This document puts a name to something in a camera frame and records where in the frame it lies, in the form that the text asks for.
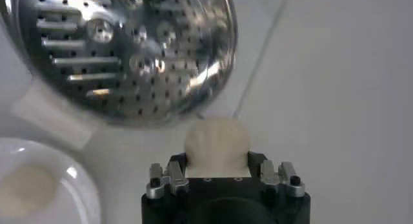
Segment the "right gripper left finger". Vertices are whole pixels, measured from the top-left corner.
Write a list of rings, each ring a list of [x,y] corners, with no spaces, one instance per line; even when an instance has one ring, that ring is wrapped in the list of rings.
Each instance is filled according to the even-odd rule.
[[[189,191],[189,180],[185,177],[186,154],[172,156],[165,169],[159,163],[151,164],[149,182],[146,185],[148,199],[161,199],[166,192],[178,196]]]

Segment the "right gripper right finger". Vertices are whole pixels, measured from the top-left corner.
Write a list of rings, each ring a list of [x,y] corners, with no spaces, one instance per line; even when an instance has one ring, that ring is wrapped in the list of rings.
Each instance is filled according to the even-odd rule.
[[[305,184],[291,162],[284,161],[275,166],[273,161],[257,152],[248,152],[247,158],[250,175],[258,178],[265,189],[273,190],[278,196],[305,196]]]

